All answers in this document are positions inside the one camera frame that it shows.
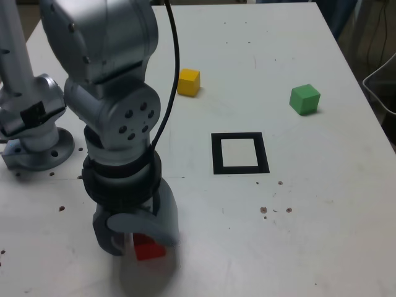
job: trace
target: yellow cube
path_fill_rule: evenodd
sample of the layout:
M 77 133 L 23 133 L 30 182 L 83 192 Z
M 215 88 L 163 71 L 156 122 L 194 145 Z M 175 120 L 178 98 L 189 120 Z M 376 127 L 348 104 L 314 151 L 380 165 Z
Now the yellow cube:
M 178 94 L 195 97 L 200 89 L 199 71 L 183 69 L 179 75 Z

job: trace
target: screw hole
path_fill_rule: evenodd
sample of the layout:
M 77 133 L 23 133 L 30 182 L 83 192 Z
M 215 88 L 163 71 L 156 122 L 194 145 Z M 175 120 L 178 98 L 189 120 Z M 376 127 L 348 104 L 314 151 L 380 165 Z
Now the screw hole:
M 125 113 L 125 118 L 130 119 L 134 115 L 134 112 L 132 110 L 128 110 Z
M 140 106 L 140 110 L 143 111 L 146 110 L 146 108 L 147 108 L 147 103 L 143 102 L 142 105 Z
M 132 134 L 130 134 L 130 135 L 128 136 L 128 140 L 132 140 L 133 138 L 135 138 L 135 134 L 134 134 L 134 133 L 132 133 Z
M 126 129 L 127 129 L 126 126 L 121 126 L 121 127 L 118 129 L 118 133 L 120 133 L 120 134 L 125 133 Z

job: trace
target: black square frame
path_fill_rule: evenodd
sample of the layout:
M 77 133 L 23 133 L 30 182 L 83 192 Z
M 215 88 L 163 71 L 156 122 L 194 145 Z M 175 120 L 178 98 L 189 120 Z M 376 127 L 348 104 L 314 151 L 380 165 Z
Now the black square frame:
M 257 166 L 224 166 L 222 139 L 253 139 Z M 212 157 L 214 174 L 270 173 L 261 132 L 212 133 Z

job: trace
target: cube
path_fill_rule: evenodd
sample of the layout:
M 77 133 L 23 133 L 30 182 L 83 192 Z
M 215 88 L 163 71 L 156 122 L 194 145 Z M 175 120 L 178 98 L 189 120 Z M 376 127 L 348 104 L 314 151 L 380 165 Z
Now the cube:
M 197 70 L 183 69 L 179 75 L 178 94 L 195 97 L 200 89 L 200 75 Z
M 164 257 L 166 255 L 164 246 L 157 244 L 152 238 L 144 234 L 133 233 L 133 239 L 136 259 L 138 261 Z
M 315 113 L 321 94 L 312 85 L 302 85 L 291 90 L 290 106 L 300 115 Z

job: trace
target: white square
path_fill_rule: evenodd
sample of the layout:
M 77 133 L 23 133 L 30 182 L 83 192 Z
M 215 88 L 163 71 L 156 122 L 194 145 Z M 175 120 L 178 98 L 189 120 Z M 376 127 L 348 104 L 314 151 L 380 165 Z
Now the white square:
M 253 139 L 222 139 L 224 167 L 258 166 Z

